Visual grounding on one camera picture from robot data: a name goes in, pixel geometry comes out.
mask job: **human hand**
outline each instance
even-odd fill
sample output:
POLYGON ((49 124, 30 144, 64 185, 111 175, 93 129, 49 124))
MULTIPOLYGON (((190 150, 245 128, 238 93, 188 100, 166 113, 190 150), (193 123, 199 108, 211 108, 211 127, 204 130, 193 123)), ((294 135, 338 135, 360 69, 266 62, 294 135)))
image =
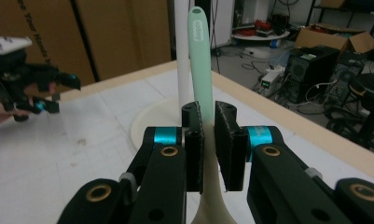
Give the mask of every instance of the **human hand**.
MULTIPOLYGON (((55 93, 55 83, 49 83, 49 93, 55 93)), ((25 89, 25 91, 36 89, 36 85, 32 84, 25 89)), ((11 116, 26 116, 29 115, 30 111, 14 109, 12 111, 5 111, 3 105, 0 103, 0 123, 8 119, 11 116)))

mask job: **black stool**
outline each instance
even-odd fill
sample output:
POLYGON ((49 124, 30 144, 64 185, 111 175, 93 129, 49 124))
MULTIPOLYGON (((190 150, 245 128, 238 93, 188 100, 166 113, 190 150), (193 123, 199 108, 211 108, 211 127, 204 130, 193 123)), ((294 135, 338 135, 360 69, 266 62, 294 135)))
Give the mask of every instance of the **black stool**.
POLYGON ((332 109, 326 112, 329 118, 326 127, 362 147, 374 148, 374 73, 352 77, 349 81, 349 89, 351 94, 360 100, 361 106, 369 111, 369 115, 366 119, 353 113, 343 114, 342 118, 333 118, 332 115, 328 115, 335 111, 332 109), (361 126, 359 130, 355 129, 357 123, 361 126))

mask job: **light green handle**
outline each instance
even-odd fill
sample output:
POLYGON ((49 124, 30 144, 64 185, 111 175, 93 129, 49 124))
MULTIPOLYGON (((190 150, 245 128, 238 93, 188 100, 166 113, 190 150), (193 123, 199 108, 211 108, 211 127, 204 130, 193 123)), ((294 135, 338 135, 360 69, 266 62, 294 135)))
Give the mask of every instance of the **light green handle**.
POLYGON ((201 121, 214 120, 210 36, 206 15, 200 7, 189 11, 187 28, 195 101, 201 106, 201 121))

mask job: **electronic device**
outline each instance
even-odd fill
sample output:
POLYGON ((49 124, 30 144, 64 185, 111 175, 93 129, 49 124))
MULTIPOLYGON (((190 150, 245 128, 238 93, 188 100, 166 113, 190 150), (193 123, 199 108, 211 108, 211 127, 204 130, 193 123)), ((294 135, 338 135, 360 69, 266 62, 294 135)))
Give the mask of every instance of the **electronic device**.
POLYGON ((339 56, 339 50, 327 46, 314 48, 293 49, 290 52, 285 68, 287 86, 292 86, 292 94, 288 101, 298 104, 306 99, 308 90, 310 96, 324 92, 325 88, 311 89, 319 83, 327 83, 339 56))
POLYGON ((328 86, 326 88, 326 96, 328 96, 328 103, 332 105, 343 106, 349 96, 349 81, 352 77, 361 74, 364 69, 367 55, 357 53, 350 50, 344 51, 334 68, 330 82, 337 80, 335 86, 328 86))
POLYGON ((265 97, 271 97, 277 90, 282 87, 281 74, 282 70, 269 70, 261 79, 259 94, 265 97))

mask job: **cyan part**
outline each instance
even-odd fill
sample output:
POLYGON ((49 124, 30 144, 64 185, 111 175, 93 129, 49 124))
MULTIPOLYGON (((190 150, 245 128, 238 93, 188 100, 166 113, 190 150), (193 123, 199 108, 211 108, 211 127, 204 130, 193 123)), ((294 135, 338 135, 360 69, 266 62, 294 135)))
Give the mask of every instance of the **cyan part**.
POLYGON ((155 129, 154 143, 162 145, 175 145, 177 143, 176 127, 157 127, 155 129))
POLYGON ((45 104, 43 102, 37 102, 35 103, 35 107, 38 108, 40 111, 44 111, 45 110, 45 104))
MULTIPOLYGON (((271 132, 267 126, 247 126, 246 128, 250 135, 251 148, 254 148, 260 144, 273 143, 271 132)), ((248 161, 251 162, 252 160, 253 152, 251 151, 250 159, 248 161)))

